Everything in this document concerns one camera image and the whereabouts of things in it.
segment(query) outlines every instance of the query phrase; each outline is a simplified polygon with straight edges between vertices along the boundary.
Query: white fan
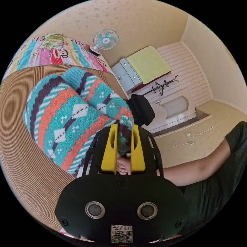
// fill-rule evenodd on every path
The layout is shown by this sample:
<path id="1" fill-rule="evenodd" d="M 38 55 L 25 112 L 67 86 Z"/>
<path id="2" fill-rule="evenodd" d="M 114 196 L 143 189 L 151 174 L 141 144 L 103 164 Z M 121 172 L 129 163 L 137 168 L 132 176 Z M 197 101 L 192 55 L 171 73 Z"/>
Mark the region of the white fan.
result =
<path id="1" fill-rule="evenodd" d="M 113 48 L 119 40 L 119 36 L 115 31 L 105 29 L 99 31 L 93 38 L 94 47 L 90 46 L 90 52 L 99 56 L 101 50 L 109 50 Z"/>

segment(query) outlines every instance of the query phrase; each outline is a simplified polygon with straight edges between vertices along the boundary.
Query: dark green shirt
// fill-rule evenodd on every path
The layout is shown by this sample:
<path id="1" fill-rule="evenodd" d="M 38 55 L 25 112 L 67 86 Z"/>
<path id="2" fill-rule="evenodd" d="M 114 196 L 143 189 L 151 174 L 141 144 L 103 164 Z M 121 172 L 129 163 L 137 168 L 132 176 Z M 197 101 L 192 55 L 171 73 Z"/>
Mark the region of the dark green shirt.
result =
<path id="1" fill-rule="evenodd" d="M 222 167 L 208 179 L 186 186 L 190 214 L 181 234 L 194 232 L 214 218 L 241 180 L 247 164 L 247 123 L 238 123 L 225 138 L 231 155 Z"/>

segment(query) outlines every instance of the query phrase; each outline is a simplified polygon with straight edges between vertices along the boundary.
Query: person's hand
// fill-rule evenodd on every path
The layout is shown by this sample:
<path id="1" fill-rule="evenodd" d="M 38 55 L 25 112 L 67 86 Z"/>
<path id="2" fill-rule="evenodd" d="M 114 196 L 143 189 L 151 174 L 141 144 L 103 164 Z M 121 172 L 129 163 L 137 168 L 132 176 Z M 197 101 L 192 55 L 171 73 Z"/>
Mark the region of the person's hand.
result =
<path id="1" fill-rule="evenodd" d="M 126 158 L 118 158 L 117 160 L 117 171 L 121 175 L 130 175 L 131 174 L 131 165 L 130 165 L 130 159 Z"/>

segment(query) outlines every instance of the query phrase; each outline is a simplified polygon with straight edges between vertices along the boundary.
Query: teal sock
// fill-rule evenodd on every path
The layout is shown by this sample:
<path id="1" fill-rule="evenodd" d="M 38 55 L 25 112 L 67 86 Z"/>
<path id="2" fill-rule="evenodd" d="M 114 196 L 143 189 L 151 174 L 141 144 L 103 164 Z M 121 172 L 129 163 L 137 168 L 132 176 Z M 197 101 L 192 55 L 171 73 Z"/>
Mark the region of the teal sock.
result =
<path id="1" fill-rule="evenodd" d="M 77 175 L 94 136 L 116 122 L 84 101 L 59 75 L 32 90 L 23 120 L 31 137 L 62 170 Z"/>
<path id="2" fill-rule="evenodd" d="M 118 143 L 124 144 L 119 150 L 125 152 L 130 148 L 134 119 L 126 101 L 97 76 L 78 67 L 68 69 L 62 78 L 89 105 L 107 117 L 119 120 Z"/>

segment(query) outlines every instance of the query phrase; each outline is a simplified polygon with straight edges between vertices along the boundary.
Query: camera lens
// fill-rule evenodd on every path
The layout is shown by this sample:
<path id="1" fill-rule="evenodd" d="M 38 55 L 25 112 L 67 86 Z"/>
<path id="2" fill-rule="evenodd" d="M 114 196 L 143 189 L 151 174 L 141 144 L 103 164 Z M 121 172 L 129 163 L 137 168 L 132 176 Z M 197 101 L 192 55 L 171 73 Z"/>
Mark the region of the camera lens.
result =
<path id="1" fill-rule="evenodd" d="M 142 203 L 137 209 L 137 215 L 141 219 L 152 219 L 156 216 L 157 212 L 156 205 L 151 202 Z"/>
<path id="2" fill-rule="evenodd" d="M 86 214 L 92 219 L 100 219 L 105 214 L 104 206 L 97 202 L 91 201 L 85 207 Z"/>
<path id="3" fill-rule="evenodd" d="M 143 217 L 150 217 L 154 214 L 154 208 L 151 205 L 145 205 L 141 208 L 141 215 Z"/>
<path id="4" fill-rule="evenodd" d="M 91 215 L 93 216 L 98 216 L 101 214 L 102 210 L 99 205 L 97 204 L 92 204 L 88 207 L 88 211 Z"/>

